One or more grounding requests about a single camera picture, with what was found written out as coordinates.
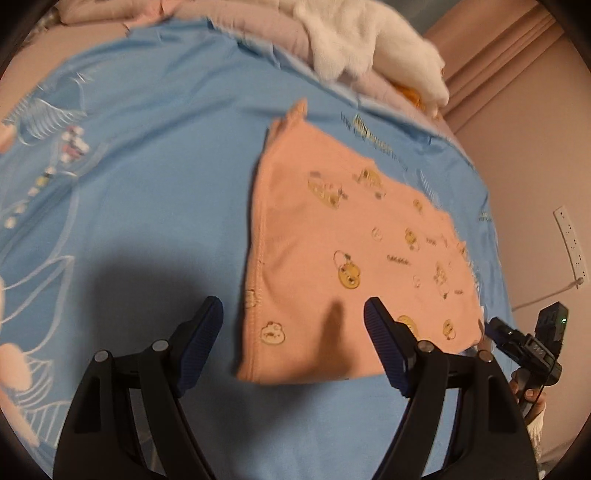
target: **wall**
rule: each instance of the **wall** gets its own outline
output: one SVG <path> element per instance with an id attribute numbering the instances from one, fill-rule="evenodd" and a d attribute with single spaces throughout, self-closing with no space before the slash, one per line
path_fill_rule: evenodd
<path id="1" fill-rule="evenodd" d="M 457 137 L 491 193 L 501 263 L 513 305 L 574 280 L 552 212 L 566 205 L 591 268 L 591 73 L 562 37 Z M 570 309 L 560 383 L 547 390 L 543 449 L 577 435 L 591 411 L 591 284 L 516 312 L 533 331 L 537 312 Z"/>
<path id="2" fill-rule="evenodd" d="M 460 0 L 383 0 L 394 7 L 419 32 L 424 34 Z"/>
<path id="3" fill-rule="evenodd" d="M 66 59 L 102 42 L 122 38 L 126 32 L 123 24 L 117 21 L 73 27 L 58 25 L 40 34 L 12 59 L 0 78 L 0 119 Z"/>

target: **curtain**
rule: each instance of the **curtain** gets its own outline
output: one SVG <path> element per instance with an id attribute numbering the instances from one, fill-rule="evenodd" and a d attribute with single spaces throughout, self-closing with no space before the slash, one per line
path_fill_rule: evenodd
<path id="1" fill-rule="evenodd" d="M 462 0 L 425 37 L 446 61 L 453 132 L 553 45 L 563 30 L 536 0 Z"/>

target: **finger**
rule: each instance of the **finger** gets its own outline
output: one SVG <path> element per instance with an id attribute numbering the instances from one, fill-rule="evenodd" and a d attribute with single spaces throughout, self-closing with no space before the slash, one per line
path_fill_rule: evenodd
<path id="1" fill-rule="evenodd" d="M 516 381 L 517 381 L 517 377 L 518 377 L 520 374 L 521 374 L 522 376 L 524 375 L 524 373 L 523 373 L 523 372 L 524 372 L 524 370 L 525 370 L 524 368 L 521 368 L 521 367 L 519 367 L 517 370 L 515 370 L 515 371 L 514 371 L 514 372 L 511 374 L 511 378 L 512 378 L 513 380 L 516 380 Z"/>
<path id="2" fill-rule="evenodd" d="M 533 389 L 530 389 L 527 392 L 525 392 L 525 399 L 529 402 L 532 402 L 532 403 L 533 402 L 539 403 L 540 400 L 542 400 L 542 397 L 543 397 L 543 400 L 545 401 L 545 398 L 546 398 L 545 392 L 540 393 L 539 388 L 533 388 Z"/>
<path id="3" fill-rule="evenodd" d="M 535 403 L 530 412 L 527 414 L 529 421 L 534 420 L 540 413 L 544 411 L 545 404 Z"/>
<path id="4" fill-rule="evenodd" d="M 517 395 L 517 392 L 519 391 L 519 386 L 517 385 L 517 382 L 515 380 L 511 380 L 509 382 L 509 389 L 511 390 L 511 393 L 513 393 L 513 395 Z"/>

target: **pink garment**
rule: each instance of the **pink garment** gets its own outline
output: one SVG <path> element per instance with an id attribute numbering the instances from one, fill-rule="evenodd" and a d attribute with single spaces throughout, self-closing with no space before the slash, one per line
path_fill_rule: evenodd
<path id="1" fill-rule="evenodd" d="M 380 374 L 363 324 L 373 296 L 445 352 L 478 343 L 482 312 L 450 216 L 307 123 L 306 110 L 301 100 L 273 123 L 258 167 L 238 377 Z"/>

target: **hand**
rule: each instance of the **hand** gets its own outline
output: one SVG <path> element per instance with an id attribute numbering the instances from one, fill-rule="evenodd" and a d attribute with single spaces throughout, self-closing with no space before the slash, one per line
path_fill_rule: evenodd
<path id="1" fill-rule="evenodd" d="M 509 382 L 509 388 L 511 389 L 511 392 L 515 396 L 515 400 L 519 401 L 519 398 L 517 397 L 517 392 L 519 390 L 519 387 L 517 386 L 516 378 L 517 378 L 517 370 L 511 374 L 512 380 Z M 525 399 L 527 401 L 533 402 L 538 397 L 538 395 L 540 395 L 539 388 L 535 388 L 533 390 L 528 390 L 525 392 Z M 529 425 L 540 413 L 542 413 L 544 411 L 545 408 L 546 408 L 546 392 L 543 391 L 541 393 L 540 397 L 538 398 L 538 400 L 531 407 L 530 412 L 525 417 L 525 419 L 524 419 L 525 424 Z"/>

